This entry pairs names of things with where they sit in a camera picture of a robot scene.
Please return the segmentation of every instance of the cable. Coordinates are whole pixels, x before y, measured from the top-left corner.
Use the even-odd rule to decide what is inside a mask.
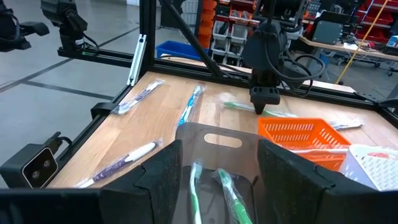
[[[271,29],[271,22],[272,22],[272,18],[273,18],[273,16],[274,16],[275,5],[276,5],[276,0],[273,0],[273,1],[271,2],[270,14],[269,14],[268,20],[267,20],[266,31],[268,31],[268,32],[269,32],[270,29]],[[287,79],[287,80],[290,80],[290,81],[292,81],[292,82],[293,82],[293,81],[298,81],[298,82],[299,82],[299,81],[308,80],[307,77],[292,78],[292,77],[288,77],[288,76],[286,76],[286,75],[280,73],[280,72],[278,71],[278,69],[276,69],[275,66],[271,63],[271,60],[269,59],[269,54],[268,54],[268,43],[267,43],[267,42],[268,42],[268,39],[266,40],[266,46],[265,46],[267,63],[270,65],[271,70],[272,70],[276,75],[280,76],[282,80]],[[305,68],[303,65],[301,65],[301,64],[298,63],[298,60],[300,60],[301,58],[304,58],[304,57],[312,58],[312,59],[316,60],[316,61],[321,65],[321,69],[320,69],[320,71],[319,71],[316,75],[312,76],[312,74],[311,74],[311,72],[309,71],[309,69]],[[306,54],[306,55],[301,55],[301,56],[297,57],[294,61],[293,61],[291,58],[289,58],[289,60],[291,60],[291,62],[294,63],[295,65],[298,65],[300,68],[304,69],[304,71],[307,72],[307,73],[308,73],[308,76],[310,76],[311,78],[317,78],[317,77],[319,77],[319,76],[323,73],[323,71],[325,70],[325,67],[326,67],[326,66],[325,66],[325,63],[324,63],[322,60],[320,60],[319,58],[314,57],[313,55],[307,55],[307,54]],[[299,94],[297,94],[297,93],[295,93],[294,91],[290,91],[290,92],[293,93],[293,94],[295,94],[295,95],[298,95],[298,96],[300,96],[300,97],[306,97],[306,96],[309,94],[310,90],[312,89],[312,85],[313,85],[313,80],[310,79],[310,86],[309,86],[308,90],[305,92],[305,94],[302,95],[302,96],[299,95]]]
[[[13,15],[12,13],[10,13],[10,12],[6,12],[6,13],[3,13],[3,14],[4,14],[4,15],[8,15],[8,16],[10,16],[12,19],[15,20],[15,23],[16,23],[16,25],[15,25],[16,31],[15,31],[15,36],[14,36],[14,39],[13,39],[13,40],[3,39],[3,38],[0,38],[0,40],[3,41],[3,42],[7,42],[7,43],[14,43],[14,42],[17,42],[17,41],[20,39],[20,37],[21,37],[21,31],[19,30],[19,21],[18,21],[18,18],[17,18],[16,16],[14,16],[14,15]]]
[[[298,32],[301,30],[301,28],[303,27],[303,24],[301,23],[301,21],[299,21],[299,24],[297,24],[297,27],[294,27],[293,29],[281,26],[280,28],[285,31],[285,32],[290,32],[290,33],[294,33],[294,32]]]
[[[299,60],[299,59],[296,58],[295,60],[292,60],[292,58],[290,58],[290,57],[288,57],[287,59],[288,59],[288,60],[285,60],[285,61],[292,62],[292,64],[299,66],[302,70],[304,70],[304,71],[308,74],[308,76],[311,77],[311,72],[310,72],[310,70],[307,69],[304,65],[298,63],[298,60]],[[312,89],[312,85],[313,85],[313,80],[310,79],[310,84],[309,84],[309,86],[308,86],[307,91],[304,93],[304,95],[300,95],[300,94],[298,94],[298,93],[295,93],[294,90],[292,90],[292,89],[290,89],[290,92],[292,92],[292,93],[295,94],[296,96],[299,96],[299,97],[301,97],[301,98],[305,98],[305,97],[310,93],[310,91],[311,91],[311,89]]]
[[[379,13],[377,14],[377,16],[374,18],[372,25],[369,27],[368,31],[366,32],[365,36],[363,37],[362,41],[359,43],[359,46],[361,46],[363,44],[363,42],[366,40],[366,38],[368,37],[370,31],[372,30],[373,26],[375,25],[376,21],[379,19],[379,16],[381,14],[381,12],[383,11],[384,7],[386,6],[388,0],[384,1],[384,4],[381,6],[381,9],[379,11]],[[348,67],[353,63],[353,60],[355,58],[355,55],[358,53],[359,51],[359,47],[355,50],[354,55],[350,58],[349,62],[346,64],[344,70],[342,71],[342,73],[340,74],[340,76],[337,78],[337,81],[335,84],[338,84],[340,82],[340,80],[343,78],[344,74],[346,73]]]
[[[66,143],[68,143],[69,146],[72,145],[72,141],[70,140],[70,138],[65,137],[65,136],[61,136],[61,137],[58,137],[58,138],[59,138],[60,140],[62,140],[62,141],[65,141]]]
[[[86,37],[91,43],[94,44],[96,50],[89,50],[86,49],[87,51],[92,51],[92,52],[96,52],[98,53],[100,51],[100,47],[98,46],[97,42],[95,42],[95,40],[93,40],[91,37],[87,36],[85,33],[83,33],[83,37]]]

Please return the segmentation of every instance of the packaged toothbrush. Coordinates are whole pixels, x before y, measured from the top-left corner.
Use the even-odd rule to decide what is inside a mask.
[[[329,124],[337,131],[346,130],[349,128],[359,128],[362,126],[362,121],[359,118],[352,120],[336,120],[330,121]]]
[[[237,108],[237,109],[255,112],[253,106],[245,105],[243,103],[224,102],[224,106],[229,107],[229,108]],[[288,113],[288,112],[281,112],[281,111],[269,111],[269,110],[264,110],[261,115],[275,116],[275,117],[280,117],[280,118],[296,118],[297,117],[296,114],[292,114],[292,113]]]
[[[200,95],[205,91],[205,88],[201,85],[197,85],[191,95],[191,97],[188,100],[187,106],[185,107],[184,111],[181,114],[181,117],[178,121],[177,126],[180,126],[181,124],[187,122],[192,113],[193,113],[193,109],[198,101],[198,98],[200,97]]]
[[[199,198],[197,193],[198,192],[197,186],[200,181],[201,172],[202,172],[201,162],[200,161],[194,162],[191,166],[191,174],[189,180],[193,224],[201,224]]]
[[[115,109],[111,111],[112,114],[125,114],[127,113],[133,106],[136,106],[139,102],[141,102],[147,95],[149,95],[152,91],[154,91],[158,86],[163,84],[164,81],[160,79],[156,79],[152,83],[150,83],[145,89],[143,89],[140,93],[136,94],[131,100],[121,103]]]
[[[136,148],[132,150],[129,154],[123,155],[115,159],[113,162],[111,162],[109,165],[98,171],[93,176],[83,179],[75,187],[86,188],[103,179],[110,178],[122,168],[126,167],[129,164],[133,164],[134,162],[144,157],[146,154],[148,154],[149,152],[151,152],[152,150],[161,145],[163,145],[163,139],[160,138],[153,140],[152,142],[143,145],[139,148]]]
[[[221,184],[228,211],[240,224],[252,224],[242,196],[236,190],[231,174],[224,169],[217,169],[213,177]]]

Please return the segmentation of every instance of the black extrusion frame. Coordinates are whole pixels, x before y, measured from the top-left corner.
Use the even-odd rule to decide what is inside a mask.
[[[186,63],[173,62],[170,60],[161,60],[155,58],[155,13],[156,0],[140,0],[140,33],[147,35],[147,45],[142,61],[140,77],[146,72],[159,72],[179,77],[192,78],[196,80],[203,80],[207,82],[221,83],[224,85],[238,86],[248,89],[248,75],[247,73],[228,72],[230,75],[237,78],[227,78],[223,75],[220,68],[211,61],[209,56],[198,43],[191,30],[182,20],[177,10],[171,5],[170,0],[160,0],[162,7],[173,15],[174,19],[180,25],[180,30],[197,50],[206,67],[197,65],[189,65]],[[133,58],[132,54],[125,54],[121,52],[113,52],[109,50],[100,50],[98,55],[92,53],[81,52],[66,52],[62,49],[58,50],[58,54],[64,57],[77,58],[91,62],[105,63],[109,65],[117,65],[129,68]],[[126,86],[118,95],[112,100],[112,103],[118,104],[130,92],[131,86]],[[304,94],[308,89],[307,86],[302,86],[297,93]],[[282,95],[297,97],[297,95],[287,90],[280,90]],[[354,94],[338,90],[331,90],[320,87],[313,87],[306,97],[308,100],[322,101],[325,103],[333,103],[336,105],[350,106],[353,108],[361,108],[364,110],[372,110],[379,113],[384,119],[390,122],[398,129],[398,115],[394,114],[390,109],[381,107],[377,102],[371,102],[367,99]],[[77,150],[82,147],[86,140],[95,132],[95,130],[106,119],[106,115],[97,115],[92,122],[76,137],[70,147],[67,147],[60,155],[59,168],[62,169],[64,165],[75,155]]]

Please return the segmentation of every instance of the wooden tabletop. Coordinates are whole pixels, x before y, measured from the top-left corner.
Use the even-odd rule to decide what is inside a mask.
[[[74,187],[116,158],[154,139],[163,138],[164,146],[172,142],[177,121],[198,84],[203,85],[206,90],[193,110],[191,121],[257,133],[255,113],[223,106],[224,101],[250,105],[249,90],[244,88],[147,72],[123,101],[130,100],[156,78],[164,80],[165,83],[127,114],[109,115],[51,181],[49,187]],[[267,105],[266,109],[294,113],[299,117],[323,118],[327,121],[360,118],[364,124],[362,128],[341,132],[349,141],[368,145],[398,145],[396,128],[373,111],[288,96],[281,96],[280,105]],[[214,138],[213,141],[220,143],[225,140]],[[114,177],[98,182],[92,187],[102,186],[120,177],[158,150],[152,151]]]
[[[309,46],[313,46],[313,47],[319,47],[319,48],[323,48],[323,49],[335,50],[335,51],[339,51],[339,52],[349,52],[351,54],[353,54],[355,52],[355,50],[344,48],[343,44],[341,44],[341,43],[337,43],[335,45],[323,44],[323,43],[313,42],[313,41],[308,40],[307,38],[305,38],[303,36],[300,36],[299,39],[301,41],[303,41],[304,43],[308,44]],[[384,58],[384,59],[388,59],[388,60],[398,61],[398,56],[387,55],[387,54],[384,54],[384,53],[379,52],[379,51],[367,52],[365,50],[360,49],[357,54],[358,55],[368,55],[368,56],[371,56],[371,57],[378,57],[378,58]]]

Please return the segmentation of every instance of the orange basket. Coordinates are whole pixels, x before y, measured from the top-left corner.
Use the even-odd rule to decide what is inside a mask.
[[[213,10],[217,6],[217,2],[213,0],[204,0],[202,8],[204,10]]]
[[[201,19],[203,21],[212,21],[216,12],[213,10],[203,10],[201,12]]]
[[[199,36],[198,36],[199,44],[200,44],[204,49],[210,48],[210,40],[211,40],[211,35],[199,35]]]
[[[259,118],[258,133],[289,150],[336,149],[351,143],[320,118]],[[309,152],[300,156],[338,171],[346,154]]]
[[[199,35],[211,35],[213,32],[213,21],[203,21],[199,26]]]

